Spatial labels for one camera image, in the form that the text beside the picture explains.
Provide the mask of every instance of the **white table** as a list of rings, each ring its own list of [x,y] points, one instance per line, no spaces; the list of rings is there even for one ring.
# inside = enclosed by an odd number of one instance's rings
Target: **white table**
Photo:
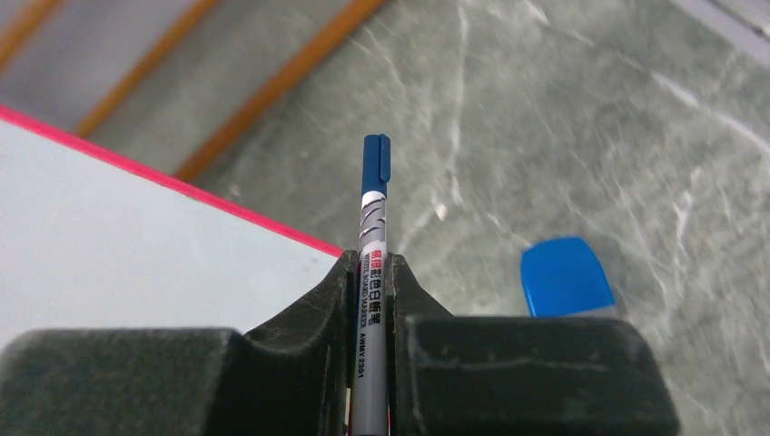
[[[0,106],[0,347],[267,321],[341,250]]]

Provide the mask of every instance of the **blue cap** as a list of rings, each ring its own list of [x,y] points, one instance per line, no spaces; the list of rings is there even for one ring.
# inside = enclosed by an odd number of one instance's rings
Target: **blue cap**
[[[384,134],[368,134],[363,138],[361,195],[377,191],[387,197],[389,181],[390,138]]]
[[[576,236],[537,243],[523,252],[521,284],[532,316],[565,316],[615,305],[598,258]]]

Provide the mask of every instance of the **red table edge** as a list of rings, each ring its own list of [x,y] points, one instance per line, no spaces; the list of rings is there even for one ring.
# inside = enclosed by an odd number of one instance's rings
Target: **red table edge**
[[[158,183],[159,185],[172,189],[177,193],[192,197],[201,203],[206,203],[219,210],[242,218],[243,220],[246,220],[250,223],[255,223],[266,230],[292,239],[298,243],[307,245],[322,253],[327,253],[335,257],[338,257],[340,254],[342,254],[341,248],[336,247],[330,243],[326,243],[312,236],[309,236],[308,234],[291,228],[286,224],[278,223],[254,211],[250,211],[238,204],[229,202],[212,193],[207,193],[202,189],[196,188],[195,186],[175,179],[166,173],[161,173],[160,171],[156,171],[152,168],[144,166],[143,164],[138,163],[132,159],[111,152],[99,145],[92,144],[85,139],[69,134],[56,127],[52,127],[48,124],[37,121],[30,116],[18,113],[17,111],[1,104],[0,120],[21,127],[29,132],[39,134],[40,136],[72,148],[73,150],[77,150],[83,154],[88,154],[89,156],[99,159],[102,162],[106,162],[124,171],[138,175],[143,179],[147,179],[151,182]]]

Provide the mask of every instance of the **marker cap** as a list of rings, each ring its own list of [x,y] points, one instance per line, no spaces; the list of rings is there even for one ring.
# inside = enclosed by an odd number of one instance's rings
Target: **marker cap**
[[[361,195],[377,191],[387,197],[389,181],[390,138],[385,134],[368,134],[363,139]]]

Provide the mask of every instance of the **orange wooden strip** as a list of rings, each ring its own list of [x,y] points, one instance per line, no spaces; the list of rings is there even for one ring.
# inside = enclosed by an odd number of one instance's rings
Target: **orange wooden strip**
[[[81,137],[92,134],[114,112],[118,105],[125,100],[128,94],[161,63],[173,48],[203,19],[206,13],[219,2],[220,0],[199,0],[190,6],[166,30],[165,34],[144,55],[142,60],[134,65],[131,71],[75,127],[75,134]]]
[[[326,58],[367,18],[388,0],[351,0],[294,58],[253,94],[219,130],[179,169],[177,177],[189,182],[208,168],[227,147],[238,139],[267,108],[293,88],[313,67]]]
[[[11,23],[0,34],[0,74],[21,52],[30,36],[66,0],[30,0],[16,14]]]

